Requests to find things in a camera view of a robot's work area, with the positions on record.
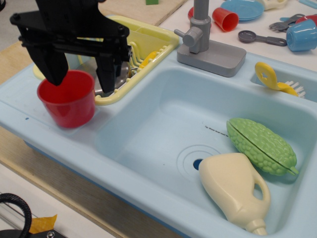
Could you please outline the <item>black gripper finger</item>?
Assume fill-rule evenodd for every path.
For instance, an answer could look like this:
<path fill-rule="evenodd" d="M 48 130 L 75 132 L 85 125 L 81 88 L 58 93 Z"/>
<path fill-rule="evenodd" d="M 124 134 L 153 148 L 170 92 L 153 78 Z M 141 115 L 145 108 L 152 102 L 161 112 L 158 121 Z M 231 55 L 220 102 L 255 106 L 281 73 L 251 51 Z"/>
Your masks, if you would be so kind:
<path fill-rule="evenodd" d="M 112 93 L 114 91 L 116 79 L 113 56 L 100 53 L 96 57 L 96 63 L 96 72 L 103 92 Z"/>
<path fill-rule="evenodd" d="M 48 82 L 59 86 L 68 72 L 65 54 L 46 47 L 27 47 L 27 51 Z"/>

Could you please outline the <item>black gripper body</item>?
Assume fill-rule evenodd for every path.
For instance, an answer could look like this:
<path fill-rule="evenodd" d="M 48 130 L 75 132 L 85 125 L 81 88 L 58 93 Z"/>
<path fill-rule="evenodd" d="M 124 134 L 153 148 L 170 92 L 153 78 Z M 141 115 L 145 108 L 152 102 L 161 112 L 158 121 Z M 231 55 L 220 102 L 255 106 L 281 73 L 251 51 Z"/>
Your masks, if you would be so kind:
<path fill-rule="evenodd" d="M 129 28 L 99 11 L 99 0 L 38 0 L 37 11 L 15 13 L 23 46 L 129 61 Z"/>

